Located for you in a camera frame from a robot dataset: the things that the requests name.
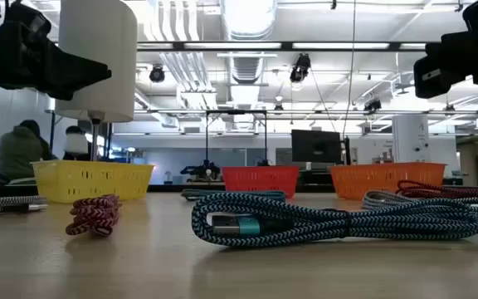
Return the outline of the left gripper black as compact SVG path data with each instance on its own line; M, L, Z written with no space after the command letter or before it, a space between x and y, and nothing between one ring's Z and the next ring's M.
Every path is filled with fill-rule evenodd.
M51 98L72 100L78 90L111 78L106 64L72 55L48 41L50 30L51 23L42 20L0 26L0 87L31 87Z

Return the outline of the white cylinder shade table lamp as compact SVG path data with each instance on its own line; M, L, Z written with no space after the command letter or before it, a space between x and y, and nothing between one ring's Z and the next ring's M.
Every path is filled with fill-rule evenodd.
M95 76L95 82L76 91L72 100L59 100L55 112L90 122L93 160L100 125L134 119L137 37L136 16L122 0L61 0L60 49L96 66L76 72Z

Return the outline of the person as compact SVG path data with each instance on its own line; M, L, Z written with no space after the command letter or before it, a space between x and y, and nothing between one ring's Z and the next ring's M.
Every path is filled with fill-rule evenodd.
M76 125L69 126L66 129L66 136L68 134L82 134L85 135L85 132ZM73 155L73 154L68 154L64 151L64 160L77 160L77 161L91 161L91 142L88 141L88 154L80 154L80 155Z
M35 120L24 120L0 138L0 174L10 180L34 177L33 162L56 159Z

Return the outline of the small white background lamp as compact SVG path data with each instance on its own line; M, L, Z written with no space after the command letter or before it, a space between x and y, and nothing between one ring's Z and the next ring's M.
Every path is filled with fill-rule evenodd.
M85 135L68 134L66 136L64 151L73 155L88 154L88 141Z

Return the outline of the white round column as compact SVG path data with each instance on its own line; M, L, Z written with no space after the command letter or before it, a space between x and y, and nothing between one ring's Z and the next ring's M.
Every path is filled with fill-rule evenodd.
M427 115L395 115L393 117L394 161L430 162Z

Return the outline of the yellow plastic basket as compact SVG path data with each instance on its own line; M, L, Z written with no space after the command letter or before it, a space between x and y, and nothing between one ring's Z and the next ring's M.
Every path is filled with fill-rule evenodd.
M146 196L151 164L50 160L32 164L38 194L54 203L116 194L121 200Z

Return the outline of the orange plastic basket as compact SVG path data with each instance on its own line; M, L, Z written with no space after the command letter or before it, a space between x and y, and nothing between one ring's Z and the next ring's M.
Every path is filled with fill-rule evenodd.
M441 185L445 165L430 162L340 165L330 168L339 198L360 201L369 190L395 192L400 180Z

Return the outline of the black computer monitor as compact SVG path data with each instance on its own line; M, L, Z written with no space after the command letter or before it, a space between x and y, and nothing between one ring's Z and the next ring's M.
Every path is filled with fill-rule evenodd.
M337 132L292 130L292 161L340 164L341 141L340 133Z

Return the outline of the red plastic basket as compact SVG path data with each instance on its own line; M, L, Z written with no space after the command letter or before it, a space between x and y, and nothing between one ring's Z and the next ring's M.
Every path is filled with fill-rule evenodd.
M226 191L282 191L287 199L295 195L299 168L297 166L223 167Z

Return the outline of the black suspended light rail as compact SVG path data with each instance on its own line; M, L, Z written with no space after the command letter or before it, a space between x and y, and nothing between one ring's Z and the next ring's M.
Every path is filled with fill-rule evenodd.
M334 51L424 52L425 42L138 42L138 52L180 51Z

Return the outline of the black background stand frame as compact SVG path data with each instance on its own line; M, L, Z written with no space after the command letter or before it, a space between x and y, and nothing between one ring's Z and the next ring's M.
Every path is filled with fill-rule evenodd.
M268 134L267 134L268 117L267 117L267 111L266 110L238 110L238 109L205 110L205 159L204 159L204 162L203 162L205 165L209 164L209 146L208 146L209 125L210 125L209 118L213 114L217 114L217 116L220 116L221 114L227 114L227 115L263 115L264 116L263 125L265 126L265 132L264 132L265 157L261 161L261 166L268 166L269 165L269 161L268 161Z

